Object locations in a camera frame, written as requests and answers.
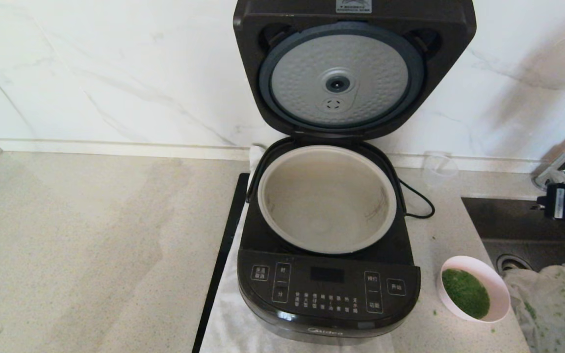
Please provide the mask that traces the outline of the chrome faucet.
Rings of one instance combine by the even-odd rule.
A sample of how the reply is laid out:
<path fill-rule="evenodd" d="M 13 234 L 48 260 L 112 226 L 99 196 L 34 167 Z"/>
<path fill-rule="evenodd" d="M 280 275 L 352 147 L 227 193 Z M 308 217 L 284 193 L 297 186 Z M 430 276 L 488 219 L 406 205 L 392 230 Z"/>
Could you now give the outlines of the chrome faucet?
<path fill-rule="evenodd" d="M 565 152 L 560 154 L 542 172 L 531 179 L 534 186 L 540 190 L 546 190 L 548 185 L 565 184 Z"/>

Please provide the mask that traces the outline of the chopped green onion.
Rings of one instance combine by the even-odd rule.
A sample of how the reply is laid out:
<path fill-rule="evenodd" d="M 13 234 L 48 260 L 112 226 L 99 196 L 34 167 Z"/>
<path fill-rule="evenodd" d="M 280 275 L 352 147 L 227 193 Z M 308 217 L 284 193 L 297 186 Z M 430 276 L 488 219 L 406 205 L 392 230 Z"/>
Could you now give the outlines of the chopped green onion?
<path fill-rule="evenodd" d="M 466 315 L 482 319 L 488 314 L 491 306 L 488 291 L 474 275 L 448 269 L 442 271 L 441 280 L 448 297 Z"/>

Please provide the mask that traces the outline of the clear plastic measuring cup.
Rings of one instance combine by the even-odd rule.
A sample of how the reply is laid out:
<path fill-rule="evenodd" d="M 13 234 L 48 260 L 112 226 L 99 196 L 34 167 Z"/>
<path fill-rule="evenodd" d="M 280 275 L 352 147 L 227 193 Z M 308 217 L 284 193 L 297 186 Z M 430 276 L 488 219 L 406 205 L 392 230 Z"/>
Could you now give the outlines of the clear plastic measuring cup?
<path fill-rule="evenodd" d="M 454 179 L 460 170 L 451 156 L 441 153 L 430 153 L 422 163 L 422 179 L 430 187 L 439 187 Z"/>

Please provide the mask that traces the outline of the grey inner pot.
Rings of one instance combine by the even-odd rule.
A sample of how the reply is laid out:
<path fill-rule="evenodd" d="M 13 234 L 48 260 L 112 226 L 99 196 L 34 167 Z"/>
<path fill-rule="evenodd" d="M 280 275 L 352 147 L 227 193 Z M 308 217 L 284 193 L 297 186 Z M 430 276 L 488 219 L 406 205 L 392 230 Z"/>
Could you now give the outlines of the grey inner pot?
<path fill-rule="evenodd" d="M 257 202 L 283 240 L 318 254 L 350 254 L 381 240 L 395 224 L 395 188 L 374 161 L 342 147 L 285 152 L 265 168 Z"/>

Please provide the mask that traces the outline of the pink bowl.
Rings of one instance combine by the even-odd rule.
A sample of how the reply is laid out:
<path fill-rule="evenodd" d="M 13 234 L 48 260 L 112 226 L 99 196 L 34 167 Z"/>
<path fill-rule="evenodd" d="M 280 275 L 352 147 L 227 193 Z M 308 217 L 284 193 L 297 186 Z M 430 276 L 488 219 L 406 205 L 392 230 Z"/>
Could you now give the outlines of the pink bowl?
<path fill-rule="evenodd" d="M 448 297 L 442 284 L 441 274 L 442 271 L 448 269 L 464 270 L 472 275 L 474 275 L 487 289 L 491 306 L 488 314 L 482 319 L 474 319 L 463 311 L 461 311 Z M 466 255 L 456 255 L 447 259 L 441 266 L 441 270 L 437 275 L 436 280 L 437 294 L 440 298 L 442 304 L 448 308 L 448 310 L 459 317 L 460 319 L 477 322 L 477 323 L 496 323 L 504 319 L 509 309 L 511 308 L 511 298 L 509 291 L 501 279 L 500 275 L 496 273 L 490 266 Z"/>

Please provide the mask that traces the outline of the white crumpled cloth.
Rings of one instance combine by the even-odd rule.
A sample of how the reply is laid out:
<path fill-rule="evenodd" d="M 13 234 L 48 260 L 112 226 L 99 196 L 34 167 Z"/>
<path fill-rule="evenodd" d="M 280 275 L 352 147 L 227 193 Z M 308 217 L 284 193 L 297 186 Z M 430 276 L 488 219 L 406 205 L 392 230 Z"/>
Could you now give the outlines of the white crumpled cloth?
<path fill-rule="evenodd" d="M 531 353 L 565 353 L 565 264 L 507 270 L 504 282 Z"/>

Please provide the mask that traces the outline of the steel sink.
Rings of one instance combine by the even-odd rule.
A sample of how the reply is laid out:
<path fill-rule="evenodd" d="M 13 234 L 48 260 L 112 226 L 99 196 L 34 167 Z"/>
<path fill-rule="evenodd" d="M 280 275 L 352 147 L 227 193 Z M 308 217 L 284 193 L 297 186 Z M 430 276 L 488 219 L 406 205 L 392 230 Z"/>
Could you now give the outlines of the steel sink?
<path fill-rule="evenodd" d="M 539 272 L 565 265 L 565 225 L 543 216 L 534 201 L 463 198 L 496 270 Z"/>

